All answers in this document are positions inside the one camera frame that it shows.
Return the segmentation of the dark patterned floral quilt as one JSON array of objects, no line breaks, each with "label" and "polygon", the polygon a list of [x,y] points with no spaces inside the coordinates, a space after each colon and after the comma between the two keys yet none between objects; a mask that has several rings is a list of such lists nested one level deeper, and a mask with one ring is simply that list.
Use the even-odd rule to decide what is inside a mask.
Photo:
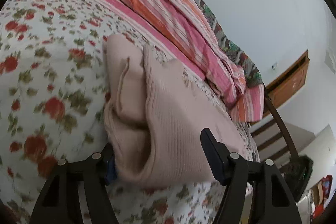
[{"label": "dark patterned floral quilt", "polygon": [[194,0],[197,6],[202,11],[207,19],[213,33],[215,34],[219,48],[233,61],[236,65],[240,65],[244,70],[244,76],[247,81],[247,86],[253,88],[257,85],[262,85],[260,71],[254,62],[245,54],[245,52],[234,44],[224,33],[222,26],[219,24],[217,18],[211,9],[203,0]]}]

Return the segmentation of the pink orange striped blanket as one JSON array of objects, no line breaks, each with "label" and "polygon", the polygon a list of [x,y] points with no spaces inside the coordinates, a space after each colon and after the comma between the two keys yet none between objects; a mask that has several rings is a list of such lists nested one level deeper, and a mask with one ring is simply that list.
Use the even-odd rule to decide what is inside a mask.
[{"label": "pink orange striped blanket", "polygon": [[194,0],[104,0],[120,5],[122,12],[143,30],[155,28],[199,68],[233,121],[256,122],[264,111],[264,84],[247,86],[244,70],[219,48],[207,19]]}]

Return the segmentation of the floral white bed sheet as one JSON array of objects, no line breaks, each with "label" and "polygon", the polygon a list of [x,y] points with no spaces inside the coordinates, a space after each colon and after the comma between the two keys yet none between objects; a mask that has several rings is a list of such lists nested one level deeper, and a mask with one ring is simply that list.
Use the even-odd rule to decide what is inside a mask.
[{"label": "floral white bed sheet", "polygon": [[172,42],[118,0],[7,0],[1,9],[1,200],[28,223],[59,159],[84,160],[107,142],[105,43],[119,33],[157,60],[180,59],[214,104],[204,76]]}]

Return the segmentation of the light pink knit garment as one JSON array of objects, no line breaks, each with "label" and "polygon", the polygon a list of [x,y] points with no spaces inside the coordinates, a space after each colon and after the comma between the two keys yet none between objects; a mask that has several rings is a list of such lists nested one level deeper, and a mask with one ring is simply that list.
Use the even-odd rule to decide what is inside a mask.
[{"label": "light pink knit garment", "polygon": [[247,157],[233,121],[184,76],[179,60],[160,63],[149,46],[112,34],[106,62],[110,100],[104,123],[121,180],[146,188],[213,181],[201,146],[204,128]]}]

